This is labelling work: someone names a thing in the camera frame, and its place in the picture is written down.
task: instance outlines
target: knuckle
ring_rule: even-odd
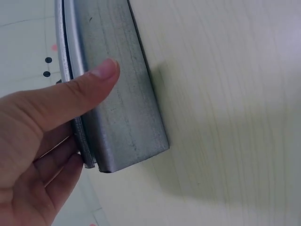
[[[64,83],[66,88],[77,98],[85,98],[87,96],[87,83],[83,79],[72,80]]]

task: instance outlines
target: finger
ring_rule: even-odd
[[[82,171],[83,161],[79,154],[74,154],[62,171],[46,187],[53,206],[58,213],[73,191]]]
[[[45,186],[61,171],[76,151],[74,137],[70,137],[54,150],[34,162],[34,166]]]
[[[73,132],[70,122],[46,132],[34,159],[36,160],[40,158],[72,134]]]
[[[107,59],[94,70],[52,87],[21,91],[6,97],[15,103],[19,115],[35,125],[35,131],[50,131],[80,116],[102,102],[120,74],[119,64]]]

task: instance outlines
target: hand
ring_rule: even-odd
[[[1,225],[52,224],[83,166],[68,121],[102,102],[119,73],[107,59],[70,82],[0,99]]]

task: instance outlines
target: skin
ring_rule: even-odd
[[[52,224],[83,168],[69,121],[101,103],[119,74],[107,59],[70,82],[0,99],[1,225]]]

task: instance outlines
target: metal edge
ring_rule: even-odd
[[[61,71],[61,77],[63,82],[68,82],[73,79],[71,70],[71,61],[69,59],[68,42],[67,42],[67,28],[65,18],[65,2],[64,0],[55,0],[55,29],[56,29],[56,41],[58,49],[58,58]],[[71,121],[72,129],[76,137],[79,151],[85,163],[85,168],[95,167],[93,156],[90,153],[86,135],[83,129],[82,121],[80,117],[77,117]]]

